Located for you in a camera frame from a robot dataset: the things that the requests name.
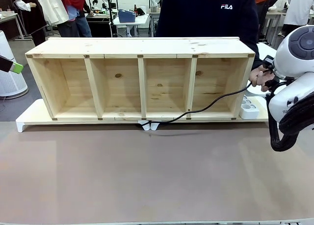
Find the person's left hand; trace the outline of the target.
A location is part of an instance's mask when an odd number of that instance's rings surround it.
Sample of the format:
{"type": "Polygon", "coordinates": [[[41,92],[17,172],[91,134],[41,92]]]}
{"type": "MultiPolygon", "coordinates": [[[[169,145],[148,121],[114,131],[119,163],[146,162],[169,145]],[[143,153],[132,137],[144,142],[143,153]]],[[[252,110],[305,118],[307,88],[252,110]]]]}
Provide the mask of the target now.
{"type": "Polygon", "coordinates": [[[266,85],[268,81],[273,80],[275,75],[266,69],[263,65],[253,69],[249,76],[249,81],[253,87],[260,86],[262,92],[268,91],[269,87],[266,85]]]}

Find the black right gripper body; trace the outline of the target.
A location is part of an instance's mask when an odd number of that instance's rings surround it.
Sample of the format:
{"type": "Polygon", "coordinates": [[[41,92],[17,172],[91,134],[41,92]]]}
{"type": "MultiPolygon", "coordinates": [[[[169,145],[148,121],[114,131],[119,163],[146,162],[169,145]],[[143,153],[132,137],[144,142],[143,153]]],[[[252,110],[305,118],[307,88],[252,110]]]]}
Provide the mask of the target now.
{"type": "Polygon", "coordinates": [[[267,55],[263,60],[263,67],[267,70],[273,70],[274,68],[274,57],[267,55]]]}

